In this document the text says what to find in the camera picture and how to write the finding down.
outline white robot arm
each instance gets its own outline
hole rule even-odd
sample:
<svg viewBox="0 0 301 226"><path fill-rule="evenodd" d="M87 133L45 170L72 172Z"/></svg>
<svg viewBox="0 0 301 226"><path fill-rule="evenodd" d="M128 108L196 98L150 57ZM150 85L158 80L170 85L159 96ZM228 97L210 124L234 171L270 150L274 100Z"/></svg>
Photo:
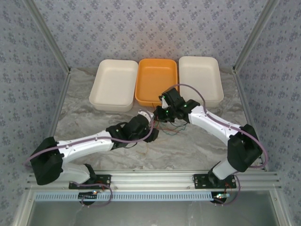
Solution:
<svg viewBox="0 0 301 226"><path fill-rule="evenodd" d="M37 183L45 185L55 180L87 183L94 173L92 167L70 162L95 152L125 147L128 143L154 141L158 137L158 130L149 127L153 116L155 120L164 122L174 122L175 118L185 120L213 134L228 147L227 158L208 172L208 180L213 187L224 185L224 180L237 171L244 172L262 154L262 150L252 139L231 129L239 128L257 139L252 126L247 124L241 127L225 121L194 100L185 102L174 88L164 92L159 98L162 107L157 106L154 114L140 111L130 122L110 126L92 136L58 142L53 137L46 138L30 157Z"/></svg>
<svg viewBox="0 0 301 226"><path fill-rule="evenodd" d="M158 106L154 112L156 120L164 122L174 122L175 118L185 120L213 134L228 147L227 158L217 163L208 173L209 180L215 187L222 184L228 176L238 171L246 171L262 154L262 149L249 136L238 132L240 130L257 139L252 126L247 124L242 127L228 122L210 113L194 100L185 102L175 88L164 92L159 98L162 107Z"/></svg>

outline patterned wallpaper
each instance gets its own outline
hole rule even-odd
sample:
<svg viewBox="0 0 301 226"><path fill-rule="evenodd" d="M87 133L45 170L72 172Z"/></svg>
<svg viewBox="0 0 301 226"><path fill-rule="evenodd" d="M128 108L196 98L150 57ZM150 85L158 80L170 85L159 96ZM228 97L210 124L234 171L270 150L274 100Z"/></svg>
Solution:
<svg viewBox="0 0 301 226"><path fill-rule="evenodd" d="M35 0L70 67L212 56L234 65L266 0Z"/></svg>
<svg viewBox="0 0 301 226"><path fill-rule="evenodd" d="M271 170L301 225L301 1L281 0L239 72Z"/></svg>
<svg viewBox="0 0 301 226"><path fill-rule="evenodd" d="M25 158L48 132L64 72L22 0L0 1L0 225L23 193Z"/></svg>

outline purple cable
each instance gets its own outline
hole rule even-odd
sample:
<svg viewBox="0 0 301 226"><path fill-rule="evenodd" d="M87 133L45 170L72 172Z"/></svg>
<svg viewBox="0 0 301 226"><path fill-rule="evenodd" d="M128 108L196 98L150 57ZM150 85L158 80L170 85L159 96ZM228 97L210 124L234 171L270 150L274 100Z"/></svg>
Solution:
<svg viewBox="0 0 301 226"><path fill-rule="evenodd" d="M101 184L101 183L97 183L97 184L90 184L90 185L81 185L81 184L79 184L79 183L76 183L76 182L74 182L74 181L72 181L72 182L70 182L70 183L73 183L73 184L75 184L77 187L90 187L90 186L100 186L100 187L106 187L106 188L108 188L109 189L109 191L110 191L110 198L109 198L109 200L108 201L106 201L105 203L103 203L103 204L98 204L98 205L93 205L92 207L104 207L104 206L106 206L106 205L108 205L111 201L112 201L112 198L113 198L113 191L112 191L112 189L109 187L109 186L107 186L107 185L105 185L105 184ZM84 195L83 197L82 197L82 199L81 199L81 204L83 205L83 206L87 206L87 205L85 205L84 204L84 199L85 199L85 197L87 197L88 195Z"/></svg>
<svg viewBox="0 0 301 226"><path fill-rule="evenodd" d="M154 119L152 118L151 114L148 111L145 111L145 112L150 117L150 131L149 131L149 133L145 137L143 137L141 139L138 139L138 140L121 140L121 139L113 138L113 137L97 137L97 139L115 140L115 141L118 141L118 142L121 142L121 143L127 143L127 144L137 143L137 142L145 140L146 138L148 138L151 135L152 130L154 128L154 124L153 124ZM95 137L94 138L85 139L85 140L76 141L76 142L68 144L68 146L79 145L79 144L82 144L82 143L85 143L85 142L89 142L89 141L93 141L93 140L95 141ZM56 149L59 149L59 148L65 148L66 146L67 145L59 145L59 146L55 146L55 147L46 148L46 149L44 149L44 150L42 150L40 152L37 152L37 153L33 154L32 156L30 156L28 159L26 159L26 161L23 163L23 165L27 166L27 163L30 160L36 158L40 154L43 154L43 153L46 153L46 152L50 152L50 151L53 151L53 150L56 150Z"/></svg>
<svg viewBox="0 0 301 226"><path fill-rule="evenodd" d="M203 108L204 108L204 112L205 114L208 116L209 119L213 120L214 122L222 125L222 126L225 126L225 127L228 127L229 129L233 129L233 130L236 130L237 132L240 132L244 135L246 135L247 137L251 138L261 149L262 149L262 152L264 154L264 163L260 166L250 166L250 168L254 168L254 169L261 169L262 167L265 167L267 164L268 164L268 160L269 160L269 156L268 156L268 153L267 151L265 150L264 146L259 142L259 140L257 140L255 137L253 137L252 135L248 134L247 132L239 129L239 128L235 128L235 127L230 127L228 124L222 122L222 121L219 121L217 119L215 119L214 117L212 117L211 115L209 115L207 113L207 109L206 109L206 101L204 99L204 97L202 96L202 94L200 94L199 91L197 91L197 89L195 89L194 87L190 86L190 85L187 85L187 84L176 84L176 85L173 85L171 86L169 89L172 89L173 87L176 87L176 86L186 86L186 87L189 87L191 89L193 89L194 91L196 91L196 93L202 98L203 100Z"/></svg>

